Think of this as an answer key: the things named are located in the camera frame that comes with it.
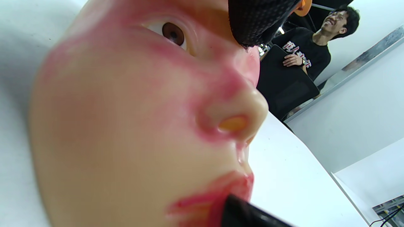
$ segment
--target man's hand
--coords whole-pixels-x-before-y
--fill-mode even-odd
[[[293,65],[302,65],[303,59],[297,55],[287,55],[285,56],[285,60],[283,61],[283,65],[286,67],[290,67]]]

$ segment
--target man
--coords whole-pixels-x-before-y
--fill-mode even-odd
[[[353,34],[359,25],[359,13],[347,5],[331,12],[325,19],[321,29],[314,33],[306,28],[294,28],[284,35],[275,37],[272,43],[290,53],[285,57],[286,67],[301,67],[314,81],[328,66],[331,54],[328,42]],[[318,86],[322,89],[325,82]]]

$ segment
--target wristwatch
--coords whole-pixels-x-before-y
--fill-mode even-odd
[[[306,58],[305,57],[302,57],[302,64],[301,65],[299,65],[299,66],[304,66],[305,64],[306,64]]]

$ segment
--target white table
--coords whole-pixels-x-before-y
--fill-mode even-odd
[[[367,227],[311,151],[269,113],[251,143],[251,202],[296,227]]]
[[[25,127],[32,76],[85,0],[0,1],[0,226],[48,227]],[[366,227],[309,149],[269,114],[250,149],[252,202],[299,227]]]

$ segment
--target skin-colored silicone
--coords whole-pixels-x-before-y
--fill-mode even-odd
[[[186,45],[159,33],[167,22]],[[53,227],[204,227],[225,193],[248,200],[248,145],[268,110],[258,76],[257,49],[231,35],[227,0],[90,0],[31,101]]]

